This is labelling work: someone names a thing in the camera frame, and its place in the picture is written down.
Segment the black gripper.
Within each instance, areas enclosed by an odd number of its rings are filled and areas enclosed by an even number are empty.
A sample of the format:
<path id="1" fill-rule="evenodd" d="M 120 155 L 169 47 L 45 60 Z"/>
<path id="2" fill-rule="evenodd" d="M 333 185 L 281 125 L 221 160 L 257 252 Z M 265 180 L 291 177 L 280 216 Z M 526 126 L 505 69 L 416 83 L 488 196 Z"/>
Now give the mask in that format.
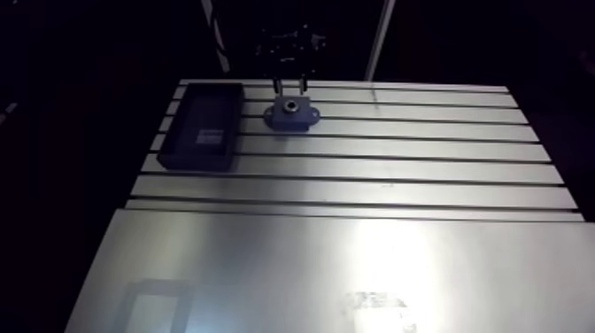
<path id="1" fill-rule="evenodd" d="M 255 63 L 265 77 L 273 77 L 274 93 L 282 95 L 280 77 L 299 77 L 299 95 L 307 91 L 307 78 L 319 71 L 327 37 L 309 25 L 289 29 L 262 29 L 254 50 Z"/>

